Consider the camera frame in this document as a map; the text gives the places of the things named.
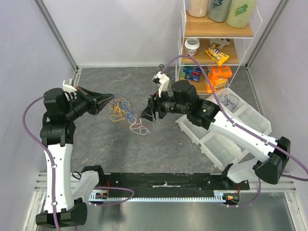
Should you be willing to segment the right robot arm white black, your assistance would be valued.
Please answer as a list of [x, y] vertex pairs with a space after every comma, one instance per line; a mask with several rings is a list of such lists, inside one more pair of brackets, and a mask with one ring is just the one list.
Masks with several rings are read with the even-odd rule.
[[250, 176], [273, 185], [279, 182], [289, 161], [289, 139], [266, 136], [232, 118], [218, 104], [201, 99], [186, 80], [174, 83], [172, 90], [172, 96], [162, 90], [150, 95], [141, 117], [154, 122], [167, 113], [183, 114], [194, 125], [218, 133], [249, 151], [254, 160], [228, 164], [224, 169], [220, 183], [225, 189], [232, 189]]

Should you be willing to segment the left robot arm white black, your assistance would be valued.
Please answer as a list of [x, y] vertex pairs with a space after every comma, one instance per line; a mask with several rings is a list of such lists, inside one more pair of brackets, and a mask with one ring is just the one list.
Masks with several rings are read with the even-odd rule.
[[113, 94], [81, 87], [54, 88], [44, 93], [46, 112], [40, 144], [47, 162], [47, 195], [43, 211], [36, 215], [38, 226], [65, 228], [86, 223], [90, 195], [104, 187], [106, 178], [100, 165], [84, 167], [77, 185], [71, 186], [74, 121], [85, 113], [97, 115], [113, 98]]

